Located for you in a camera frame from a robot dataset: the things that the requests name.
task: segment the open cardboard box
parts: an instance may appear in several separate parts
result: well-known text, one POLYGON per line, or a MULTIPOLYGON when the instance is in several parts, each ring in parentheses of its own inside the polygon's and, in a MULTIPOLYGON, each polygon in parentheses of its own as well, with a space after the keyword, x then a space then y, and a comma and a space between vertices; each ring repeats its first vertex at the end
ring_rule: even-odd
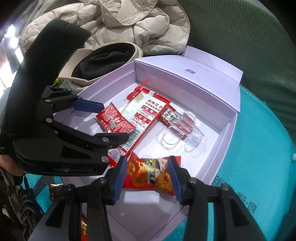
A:
MULTIPOLYGON (((136 59, 101 78, 79 95, 84 99, 114 105, 121 111, 134 88, 145 87, 167 97, 180 113, 196 114, 196 125, 206 136, 204 146, 185 152, 181 141, 166 150, 160 140, 165 125, 157 122, 134 152, 140 158, 181 156, 181 167, 205 184, 215 177, 230 144, 240 111, 239 83, 242 71, 201 50, 187 47, 182 56, 152 56, 136 59)), ((57 113, 55 120, 94 135, 102 132, 96 114, 74 110, 57 113)), ((65 184, 87 185, 94 177, 62 177, 65 184)), ((123 190, 115 206, 107 207, 113 240, 162 240, 186 217, 175 197, 165 192, 123 190)))

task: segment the finger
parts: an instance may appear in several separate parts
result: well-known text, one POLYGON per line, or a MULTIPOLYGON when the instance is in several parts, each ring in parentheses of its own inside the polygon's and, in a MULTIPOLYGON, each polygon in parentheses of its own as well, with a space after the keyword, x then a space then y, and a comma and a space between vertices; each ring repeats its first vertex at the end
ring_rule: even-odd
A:
POLYGON ((0 155, 0 166, 14 176, 21 176, 26 172, 9 155, 0 155))

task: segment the screw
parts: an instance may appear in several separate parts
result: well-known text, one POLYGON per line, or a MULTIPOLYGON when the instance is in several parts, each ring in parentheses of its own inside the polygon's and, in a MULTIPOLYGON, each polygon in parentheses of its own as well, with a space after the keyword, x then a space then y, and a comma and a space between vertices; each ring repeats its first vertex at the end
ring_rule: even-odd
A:
POLYGON ((46 118, 45 121, 46 121, 47 123, 51 123, 51 122, 52 122, 52 119, 51 119, 51 118, 46 118))
POLYGON ((230 186, 226 183, 221 184, 220 186, 222 189, 224 189, 225 191, 228 191, 230 189, 230 186))
POLYGON ((197 183, 197 180, 198 180, 197 178, 195 178, 195 177, 191 177, 191 178, 189 178, 188 181, 189 181, 190 183, 192 183, 192 184, 195 184, 195 183, 197 183))
POLYGON ((109 159, 108 159, 108 157, 106 157, 106 156, 102 156, 102 161, 103 161, 103 162, 109 162, 109 159))
POLYGON ((73 185, 73 184, 68 184, 68 185, 66 185, 66 187, 65 187, 65 189, 67 190, 67 191, 71 191, 71 190, 73 190, 75 188, 75 186, 73 185))
POLYGON ((100 177, 99 178, 99 183, 104 184, 106 182, 106 178, 100 177))

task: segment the box lid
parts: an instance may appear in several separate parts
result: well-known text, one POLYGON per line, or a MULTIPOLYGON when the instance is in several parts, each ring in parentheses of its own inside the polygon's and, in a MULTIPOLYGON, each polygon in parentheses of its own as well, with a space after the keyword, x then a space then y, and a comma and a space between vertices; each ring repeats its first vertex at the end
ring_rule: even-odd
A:
POLYGON ((191 82, 240 112, 239 83, 243 72, 216 56, 187 46, 181 56, 151 56, 135 61, 191 82))

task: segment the clear plastic object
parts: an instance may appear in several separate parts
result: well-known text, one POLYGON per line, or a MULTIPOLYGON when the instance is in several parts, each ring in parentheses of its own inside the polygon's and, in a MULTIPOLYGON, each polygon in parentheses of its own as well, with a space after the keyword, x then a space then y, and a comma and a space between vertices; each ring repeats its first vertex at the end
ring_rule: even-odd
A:
POLYGON ((205 135, 195 125, 196 116, 190 111, 183 114, 175 111, 169 116, 170 126, 164 131, 162 140, 165 148, 174 148, 180 140, 185 142, 185 151, 191 152, 203 140, 205 135))

